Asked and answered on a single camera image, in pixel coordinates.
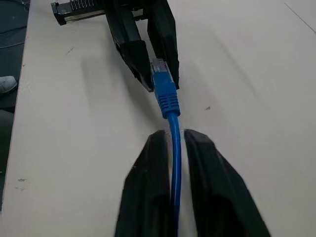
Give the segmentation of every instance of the black plastic part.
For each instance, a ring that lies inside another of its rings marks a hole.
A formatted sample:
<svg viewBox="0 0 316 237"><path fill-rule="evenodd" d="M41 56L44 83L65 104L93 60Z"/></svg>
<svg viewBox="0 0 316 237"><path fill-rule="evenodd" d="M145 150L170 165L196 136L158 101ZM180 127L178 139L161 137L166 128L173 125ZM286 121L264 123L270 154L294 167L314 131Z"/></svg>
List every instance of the black plastic part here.
<svg viewBox="0 0 316 237"><path fill-rule="evenodd" d="M243 179L204 134L185 130L199 237L269 237Z"/></svg>
<svg viewBox="0 0 316 237"><path fill-rule="evenodd" d="M169 192L165 132L158 131L125 180L115 237L171 237Z"/></svg>
<svg viewBox="0 0 316 237"><path fill-rule="evenodd" d="M148 19L147 31L157 58L167 62L176 88L179 88L179 61L175 21L167 0L71 0L52 3L60 25L106 14L114 43L134 76L153 91L146 43L141 39L137 20ZM133 12L142 10L134 17Z"/></svg>

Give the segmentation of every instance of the table surface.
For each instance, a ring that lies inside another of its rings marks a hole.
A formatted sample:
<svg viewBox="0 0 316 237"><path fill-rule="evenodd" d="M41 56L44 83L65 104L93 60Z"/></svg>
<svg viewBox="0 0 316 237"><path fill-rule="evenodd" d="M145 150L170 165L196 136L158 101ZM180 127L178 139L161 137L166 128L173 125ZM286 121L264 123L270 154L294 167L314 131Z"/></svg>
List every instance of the table surface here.
<svg viewBox="0 0 316 237"><path fill-rule="evenodd" d="M169 4L181 128L215 142L273 236L313 236L314 32L275 0ZM146 22L138 27L148 42ZM104 16L59 26L50 0L32 0L23 65L3 201L7 236L113 236L124 178L147 137L167 128L154 95L116 52ZM187 191L180 236L194 236Z"/></svg>

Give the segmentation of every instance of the blue ethernet cable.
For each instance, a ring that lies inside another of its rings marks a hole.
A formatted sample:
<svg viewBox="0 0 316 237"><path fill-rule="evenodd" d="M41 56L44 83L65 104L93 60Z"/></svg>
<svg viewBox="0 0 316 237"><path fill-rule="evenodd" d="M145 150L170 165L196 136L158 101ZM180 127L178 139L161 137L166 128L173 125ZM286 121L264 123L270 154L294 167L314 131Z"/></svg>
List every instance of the blue ethernet cable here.
<svg viewBox="0 0 316 237"><path fill-rule="evenodd" d="M168 119L171 130L173 164L170 202L173 207L173 236L177 237L181 193L181 137L178 121L180 107L177 89L167 63L162 59L154 59L151 67L155 95L162 112L162 117Z"/></svg>

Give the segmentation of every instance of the white tabletop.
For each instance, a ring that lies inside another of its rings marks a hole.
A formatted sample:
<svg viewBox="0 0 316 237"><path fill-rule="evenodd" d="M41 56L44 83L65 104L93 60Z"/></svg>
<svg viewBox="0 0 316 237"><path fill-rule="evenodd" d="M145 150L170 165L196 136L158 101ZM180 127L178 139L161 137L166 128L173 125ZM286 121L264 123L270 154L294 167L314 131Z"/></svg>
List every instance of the white tabletop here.
<svg viewBox="0 0 316 237"><path fill-rule="evenodd" d="M8 237L111 237L124 179L167 123L116 52L105 16L59 26L51 1L30 8L3 226ZM275 0L169 4L181 128L215 142L273 236L314 236L314 32Z"/></svg>

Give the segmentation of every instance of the shoe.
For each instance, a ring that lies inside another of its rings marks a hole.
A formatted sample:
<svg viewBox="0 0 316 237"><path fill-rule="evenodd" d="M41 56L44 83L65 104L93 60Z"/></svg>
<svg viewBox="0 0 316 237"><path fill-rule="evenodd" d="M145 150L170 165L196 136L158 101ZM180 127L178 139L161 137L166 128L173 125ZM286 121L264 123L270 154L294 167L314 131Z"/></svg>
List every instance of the shoe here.
<svg viewBox="0 0 316 237"><path fill-rule="evenodd" d="M12 91L18 83L13 76L0 77L0 95Z"/></svg>

